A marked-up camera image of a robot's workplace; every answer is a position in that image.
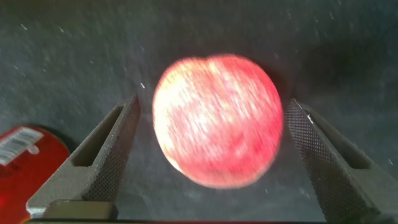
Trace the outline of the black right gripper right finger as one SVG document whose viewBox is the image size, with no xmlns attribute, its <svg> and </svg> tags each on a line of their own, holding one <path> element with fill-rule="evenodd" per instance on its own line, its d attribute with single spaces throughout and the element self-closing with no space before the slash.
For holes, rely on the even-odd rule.
<svg viewBox="0 0 398 224">
<path fill-rule="evenodd" d="M 397 224 L 395 178 L 294 98 L 285 120 L 327 223 Z"/>
</svg>

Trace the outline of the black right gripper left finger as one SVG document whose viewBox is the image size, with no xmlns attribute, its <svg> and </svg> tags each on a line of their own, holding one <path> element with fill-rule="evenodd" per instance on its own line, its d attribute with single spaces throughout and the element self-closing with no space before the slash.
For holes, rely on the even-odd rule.
<svg viewBox="0 0 398 224">
<path fill-rule="evenodd" d="M 118 103 L 27 201 L 40 218 L 56 200 L 114 202 L 140 118 L 136 95 Z"/>
</svg>

